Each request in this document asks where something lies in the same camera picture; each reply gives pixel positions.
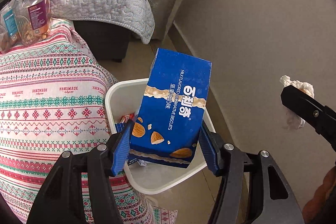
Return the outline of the right hand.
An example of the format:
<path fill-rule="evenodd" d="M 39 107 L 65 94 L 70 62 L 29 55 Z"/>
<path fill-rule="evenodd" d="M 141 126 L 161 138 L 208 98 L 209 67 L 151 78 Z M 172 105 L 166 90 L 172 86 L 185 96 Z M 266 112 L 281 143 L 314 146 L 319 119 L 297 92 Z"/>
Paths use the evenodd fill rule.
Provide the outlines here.
<path fill-rule="evenodd" d="M 325 175 L 322 184 L 317 188 L 313 198 L 303 207 L 302 215 L 305 223 L 309 223 L 322 210 L 327 198 L 335 187 L 335 166 Z"/>

